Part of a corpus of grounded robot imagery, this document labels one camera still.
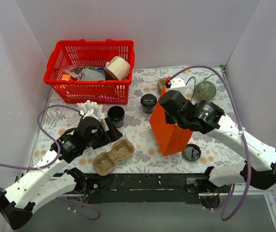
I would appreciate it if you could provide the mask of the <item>black printed coffee cup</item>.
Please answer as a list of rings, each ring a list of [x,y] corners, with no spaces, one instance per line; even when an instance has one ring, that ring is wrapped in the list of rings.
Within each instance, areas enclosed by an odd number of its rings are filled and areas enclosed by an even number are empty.
[[[125,111],[121,106],[112,106],[107,112],[108,117],[116,128],[123,127]]]

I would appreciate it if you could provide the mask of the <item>black coffee cup lid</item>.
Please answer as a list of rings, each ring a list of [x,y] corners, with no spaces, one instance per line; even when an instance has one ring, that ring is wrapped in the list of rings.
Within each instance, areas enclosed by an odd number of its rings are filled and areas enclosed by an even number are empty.
[[[201,150],[195,144],[187,144],[181,154],[187,161],[197,161],[201,157]]]

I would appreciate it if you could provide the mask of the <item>orange paper bag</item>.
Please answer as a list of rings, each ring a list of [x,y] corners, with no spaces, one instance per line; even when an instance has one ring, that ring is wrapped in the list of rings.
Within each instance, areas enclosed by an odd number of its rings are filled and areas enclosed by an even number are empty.
[[[184,151],[193,134],[193,131],[182,129],[177,124],[167,124],[165,111],[159,103],[154,108],[150,125],[163,156]]]

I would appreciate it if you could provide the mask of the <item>red plastic shopping basket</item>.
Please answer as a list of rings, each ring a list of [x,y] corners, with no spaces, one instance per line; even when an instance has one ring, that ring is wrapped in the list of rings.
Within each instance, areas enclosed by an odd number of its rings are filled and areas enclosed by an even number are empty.
[[[132,40],[62,40],[48,60],[44,82],[66,103],[127,104],[134,63]]]

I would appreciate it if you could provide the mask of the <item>transparent dark cup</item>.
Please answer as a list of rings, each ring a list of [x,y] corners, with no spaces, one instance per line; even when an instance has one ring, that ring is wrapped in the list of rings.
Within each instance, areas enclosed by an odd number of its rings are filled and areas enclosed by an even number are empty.
[[[156,104],[147,105],[145,103],[141,103],[141,105],[142,105],[143,112],[146,113],[146,114],[152,114],[153,111],[154,111],[154,108],[156,106]]]

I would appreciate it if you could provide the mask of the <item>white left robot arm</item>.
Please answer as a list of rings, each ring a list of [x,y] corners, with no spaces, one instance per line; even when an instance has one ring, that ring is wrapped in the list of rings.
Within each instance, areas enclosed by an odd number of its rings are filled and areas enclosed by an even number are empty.
[[[33,214],[46,203],[68,192],[81,193],[87,185],[87,177],[78,168],[66,170],[53,180],[53,176],[88,149],[97,149],[115,142],[123,135],[112,123],[108,126],[94,117],[80,119],[76,128],[66,130],[53,143],[37,165],[11,186],[0,190],[0,213],[17,230],[29,222]]]

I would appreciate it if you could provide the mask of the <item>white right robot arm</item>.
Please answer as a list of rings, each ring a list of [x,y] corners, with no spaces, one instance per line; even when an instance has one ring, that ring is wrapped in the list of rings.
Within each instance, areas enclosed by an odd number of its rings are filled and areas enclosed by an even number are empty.
[[[266,190],[276,183],[276,148],[266,145],[237,124],[210,101],[192,104],[184,97],[185,82],[168,79],[168,87],[159,99],[165,111],[166,123],[197,131],[214,138],[245,159],[224,167],[208,167],[200,180],[190,187],[197,192],[213,192],[217,188],[249,182],[252,187]]]

